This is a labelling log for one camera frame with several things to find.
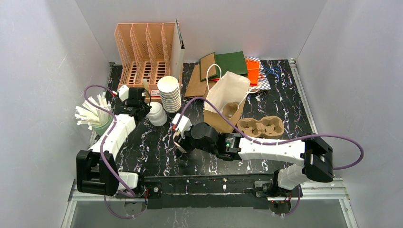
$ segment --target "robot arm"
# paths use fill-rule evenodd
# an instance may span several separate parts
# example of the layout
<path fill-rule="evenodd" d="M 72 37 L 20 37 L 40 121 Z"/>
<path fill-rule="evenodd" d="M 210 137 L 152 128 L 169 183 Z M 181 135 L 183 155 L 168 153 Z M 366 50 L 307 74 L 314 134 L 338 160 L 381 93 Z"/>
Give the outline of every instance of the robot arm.
<path fill-rule="evenodd" d="M 220 134 L 206 123 L 198 123 L 193 126 L 185 116 L 177 124 L 178 119 L 179 114 L 173 120 L 177 126 L 174 142 L 182 152 L 200 149 L 213 153 L 225 161 L 267 159 L 293 163 L 290 167 L 274 173 L 273 183 L 266 191 L 267 195 L 278 196 L 279 192 L 289 192 L 297 185 L 309 180 L 333 181 L 333 151 L 321 138 L 268 146 L 253 143 L 238 133 Z M 262 143 L 279 143 L 282 141 L 257 140 Z"/>
<path fill-rule="evenodd" d="M 81 150 L 76 156 L 77 189 L 80 192 L 113 196 L 118 190 L 125 189 L 100 156 L 102 141 L 105 141 L 103 151 L 113 170 L 131 189 L 137 187 L 139 175 L 133 172 L 118 172 L 115 159 L 126 138 L 136 128 L 136 122 L 150 112 L 150 107 L 144 102 L 143 88 L 128 88 L 124 85 L 120 87 L 118 94 L 123 102 L 115 109 L 116 125 L 113 131 L 108 135 L 111 124 L 93 146 L 87 151 Z"/>

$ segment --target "black marble surface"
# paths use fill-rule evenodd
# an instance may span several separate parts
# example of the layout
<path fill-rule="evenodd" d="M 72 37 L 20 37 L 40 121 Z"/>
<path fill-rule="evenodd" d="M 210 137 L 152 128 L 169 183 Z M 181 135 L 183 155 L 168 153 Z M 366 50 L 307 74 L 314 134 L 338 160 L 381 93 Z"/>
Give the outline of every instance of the black marble surface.
<path fill-rule="evenodd" d="M 275 115 L 284 122 L 285 132 L 281 139 L 311 134 L 312 130 L 302 105 L 297 86 L 287 60 L 264 60 L 265 68 L 275 67 L 275 75 L 268 74 L 270 91 L 250 94 L 245 103 L 242 118 L 260 119 Z M 195 63 L 185 63 L 182 77 L 182 107 L 188 98 L 183 98 Z M 117 90 L 122 66 L 113 66 L 108 87 Z M 107 94 L 112 106 L 120 102 Z M 193 124 L 203 121 L 203 102 L 191 104 L 185 115 Z M 116 164 L 119 171 L 138 171 L 144 176 L 178 175 L 231 175 L 245 173 L 273 173 L 288 164 L 270 160 L 223 161 L 214 155 L 195 150 L 188 154 L 178 152 L 173 144 L 171 121 L 161 127 L 150 124 L 147 118 L 137 125 L 122 146 Z"/>

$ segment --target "paper cup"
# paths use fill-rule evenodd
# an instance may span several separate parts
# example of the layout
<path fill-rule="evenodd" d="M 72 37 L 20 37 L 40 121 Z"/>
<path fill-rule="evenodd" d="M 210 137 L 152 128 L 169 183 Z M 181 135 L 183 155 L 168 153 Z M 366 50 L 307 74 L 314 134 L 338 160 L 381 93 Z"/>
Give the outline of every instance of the paper cup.
<path fill-rule="evenodd" d="M 179 82 L 175 77 L 162 77 L 157 83 L 158 90 L 163 94 L 170 94 L 179 89 Z"/>

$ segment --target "white wall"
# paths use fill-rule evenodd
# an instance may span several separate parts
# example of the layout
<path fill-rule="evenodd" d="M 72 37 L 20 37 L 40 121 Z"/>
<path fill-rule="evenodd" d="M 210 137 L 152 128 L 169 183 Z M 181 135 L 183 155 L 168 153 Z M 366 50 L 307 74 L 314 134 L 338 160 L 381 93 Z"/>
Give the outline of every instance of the white wall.
<path fill-rule="evenodd" d="M 185 61 L 243 50 L 261 59 L 295 58 L 327 0 L 76 0 L 109 62 L 121 63 L 117 23 L 180 23 Z"/>
<path fill-rule="evenodd" d="M 74 0 L 9 0 L 0 69 L 0 227 L 60 227 L 91 134 L 75 106 L 86 85 L 106 84 L 109 64 Z"/>
<path fill-rule="evenodd" d="M 402 227 L 403 2 L 330 0 L 297 60 L 320 133 L 348 135 L 363 161 L 337 172 L 359 227 Z M 334 165 L 358 150 L 332 141 Z"/>

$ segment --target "metal frame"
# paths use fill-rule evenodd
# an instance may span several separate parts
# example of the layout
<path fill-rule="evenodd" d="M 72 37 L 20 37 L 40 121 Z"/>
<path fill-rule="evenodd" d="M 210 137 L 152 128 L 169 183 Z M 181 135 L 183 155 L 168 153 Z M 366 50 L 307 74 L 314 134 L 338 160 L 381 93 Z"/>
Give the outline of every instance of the metal frame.
<path fill-rule="evenodd" d="M 312 113 L 311 113 L 311 109 L 309 108 L 307 97 L 305 96 L 305 91 L 304 91 L 304 88 L 302 87 L 301 77 L 299 76 L 299 73 L 297 70 L 297 63 L 296 63 L 295 59 L 293 59 L 293 58 L 289 59 L 288 62 L 291 67 L 292 76 L 297 84 L 297 89 L 299 91 L 299 95 L 301 97 L 302 104 L 304 105 L 305 112 L 307 113 L 307 117 L 309 120 L 309 124 L 311 125 L 312 132 L 317 133 L 317 129 L 316 129 L 316 125 L 315 125 Z M 345 189 L 345 187 L 344 187 L 344 191 L 345 191 L 346 198 L 345 199 L 339 198 L 339 202 L 340 202 L 340 207 L 343 211 L 345 222 L 346 222 L 348 228 L 357 228 L 358 227 L 357 221 L 355 220 L 353 210 L 351 209 L 350 199 L 348 197 L 347 190 Z M 331 189 L 331 191 L 329 191 L 329 190 L 323 191 L 324 196 L 330 192 L 334 193 L 334 191 L 332 189 Z M 326 197 L 326 199 L 333 199 L 333 197 L 332 197 L 332 195 L 328 195 L 328 197 Z"/>
<path fill-rule="evenodd" d="M 300 80 L 300 76 L 297 70 L 297 65 L 295 59 L 288 60 L 291 66 L 291 72 L 293 78 L 297 84 L 297 89 L 301 96 L 302 104 L 307 113 L 309 124 L 311 126 L 312 132 L 317 133 L 316 125 L 312 117 L 311 110 L 307 98 L 305 96 L 304 89 Z M 95 134 L 91 135 L 90 145 L 94 144 Z M 305 182 L 301 185 L 303 197 L 301 200 L 339 200 L 341 210 L 345 218 L 345 222 L 348 228 L 357 228 L 357 222 L 355 220 L 353 210 L 351 209 L 350 199 L 347 190 L 344 186 L 342 178 L 334 178 L 332 183 L 318 183 L 318 182 Z M 143 199 L 116 199 L 115 197 L 107 197 L 108 201 L 131 201 L 131 202 L 143 202 Z M 268 198 L 268 200 L 279 200 L 283 198 Z M 78 201 L 103 201 L 104 197 L 95 194 L 81 193 L 77 190 L 76 181 L 73 182 L 73 187 L 68 199 L 68 205 L 63 219 L 62 228 L 69 228 L 73 221 L 74 212 L 76 209 L 76 204 Z"/>

